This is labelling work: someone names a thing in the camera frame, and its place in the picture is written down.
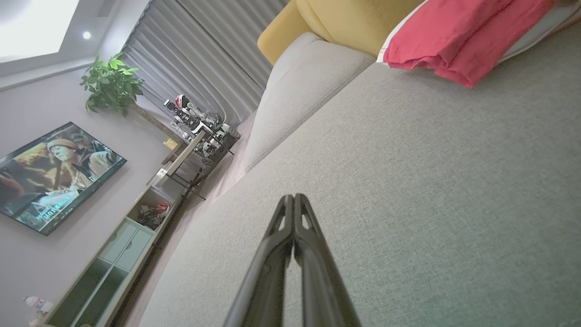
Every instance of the television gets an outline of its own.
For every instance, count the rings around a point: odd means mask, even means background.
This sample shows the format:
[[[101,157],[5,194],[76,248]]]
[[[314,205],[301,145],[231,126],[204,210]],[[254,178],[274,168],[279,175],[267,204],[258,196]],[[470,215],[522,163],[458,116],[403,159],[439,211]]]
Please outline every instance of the television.
[[[47,236],[126,162],[67,123],[0,159],[0,212]]]

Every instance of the cabinet drawer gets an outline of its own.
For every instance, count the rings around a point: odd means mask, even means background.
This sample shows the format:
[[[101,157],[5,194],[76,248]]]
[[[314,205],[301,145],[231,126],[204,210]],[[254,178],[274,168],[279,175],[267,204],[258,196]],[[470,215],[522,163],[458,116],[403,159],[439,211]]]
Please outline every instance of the cabinet drawer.
[[[133,239],[129,242],[123,253],[121,253],[121,257],[117,260],[116,265],[131,271],[135,262],[137,262],[137,259],[148,245],[149,239],[151,239],[151,235],[143,230],[138,230],[137,234],[135,234]]]
[[[122,223],[121,226],[111,235],[109,242],[103,248],[99,257],[107,260],[111,263],[115,262],[115,259],[119,257],[119,254],[123,252],[129,240],[133,234],[137,231],[137,227],[130,225],[129,223]]]

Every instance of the green leaves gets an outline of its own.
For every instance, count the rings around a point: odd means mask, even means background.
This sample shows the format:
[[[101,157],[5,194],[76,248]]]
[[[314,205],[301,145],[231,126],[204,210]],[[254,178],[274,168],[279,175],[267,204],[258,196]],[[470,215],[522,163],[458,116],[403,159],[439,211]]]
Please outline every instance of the green leaves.
[[[111,59],[109,61],[109,67],[112,69],[119,69],[119,66],[126,66],[126,64],[119,59]]]
[[[143,80],[133,76],[137,68],[122,68],[126,64],[119,59],[122,53],[111,57],[108,62],[97,57],[85,72],[80,86],[91,95],[87,99],[87,111],[99,112],[99,109],[115,111],[124,117],[129,114],[128,108],[142,95]]]

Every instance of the floor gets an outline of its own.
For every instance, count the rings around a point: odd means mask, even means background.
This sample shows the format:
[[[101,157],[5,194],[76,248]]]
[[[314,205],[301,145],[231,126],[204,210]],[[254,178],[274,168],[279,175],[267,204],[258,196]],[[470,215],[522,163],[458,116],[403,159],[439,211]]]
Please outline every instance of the floor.
[[[205,201],[197,196],[191,196],[188,206],[184,209],[184,214],[178,223],[174,224],[174,228],[168,231],[173,233],[168,237],[168,241],[163,246],[163,251],[158,251],[154,260],[157,261],[154,265],[150,265],[145,272],[148,276],[146,283],[142,283],[139,288],[138,296],[133,296],[130,299],[134,303],[131,312],[128,312],[124,317],[126,321],[125,326],[137,327],[141,321],[145,309],[149,303],[149,299],[153,294],[153,290],[157,285],[166,265],[175,251],[177,244],[180,242],[183,235],[187,232],[191,223],[198,219],[208,208],[210,208],[224,193],[226,193],[236,182],[238,182],[245,174],[242,163],[243,154],[248,143],[248,137],[254,124],[254,111],[250,117],[238,126],[238,131],[241,134],[240,140],[233,146],[232,154],[227,154],[224,159],[218,164],[214,171],[207,177],[204,184],[201,186],[200,195],[206,198]]]

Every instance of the sofa cushion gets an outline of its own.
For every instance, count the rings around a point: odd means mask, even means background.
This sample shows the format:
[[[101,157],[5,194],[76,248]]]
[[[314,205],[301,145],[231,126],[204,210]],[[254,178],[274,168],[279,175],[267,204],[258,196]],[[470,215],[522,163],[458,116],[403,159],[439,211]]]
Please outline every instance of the sofa cushion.
[[[298,192],[362,326],[575,326],[580,34],[473,90],[372,65],[188,226],[141,326],[222,326],[277,201]],[[285,294],[284,325],[302,326],[294,260]]]
[[[272,69],[274,81],[264,90],[248,140],[246,171],[374,61],[312,33],[301,35],[281,58],[293,60],[280,59]]]

